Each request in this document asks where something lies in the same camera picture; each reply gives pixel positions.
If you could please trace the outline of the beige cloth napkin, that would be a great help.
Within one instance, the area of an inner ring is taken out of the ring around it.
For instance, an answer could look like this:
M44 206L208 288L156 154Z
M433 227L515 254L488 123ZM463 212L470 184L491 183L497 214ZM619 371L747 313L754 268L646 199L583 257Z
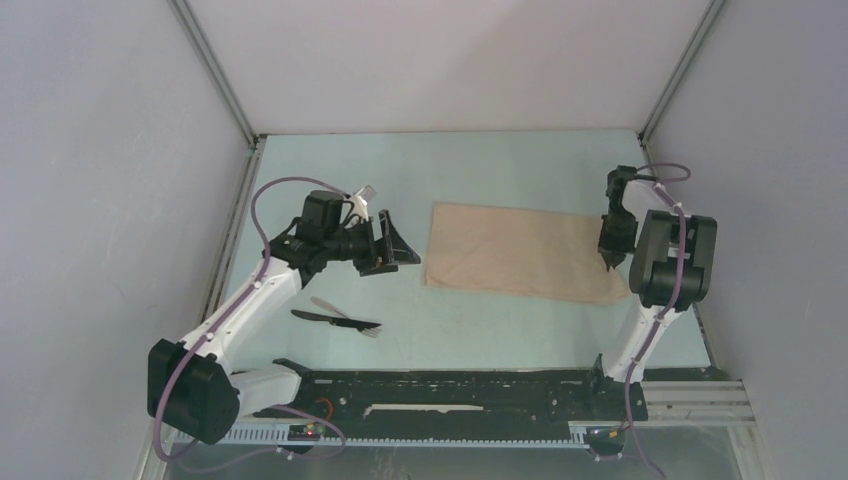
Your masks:
M437 203L427 286L609 305L630 294L597 250L596 216Z

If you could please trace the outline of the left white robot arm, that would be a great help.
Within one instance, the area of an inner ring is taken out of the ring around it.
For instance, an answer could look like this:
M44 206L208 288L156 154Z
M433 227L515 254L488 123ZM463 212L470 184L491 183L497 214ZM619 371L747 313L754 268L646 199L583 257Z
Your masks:
M292 368L239 372L234 360L329 263L348 262L362 277L420 264L387 210L369 215L371 197L367 188L310 192L286 230L260 236L261 259L236 294L180 340L151 348L147 408L157 429L168 425L212 445L242 416L275 405L297 417L312 411L316 390Z

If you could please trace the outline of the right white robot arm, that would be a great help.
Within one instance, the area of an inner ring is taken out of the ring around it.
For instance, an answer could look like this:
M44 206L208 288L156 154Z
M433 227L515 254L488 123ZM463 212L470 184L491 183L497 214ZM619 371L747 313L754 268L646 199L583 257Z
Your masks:
M630 263L635 300L612 347L597 357L581 392L585 411L606 418L645 373L669 326L708 294L718 222L688 213L643 167L620 165L607 175L608 209L597 250L607 270Z

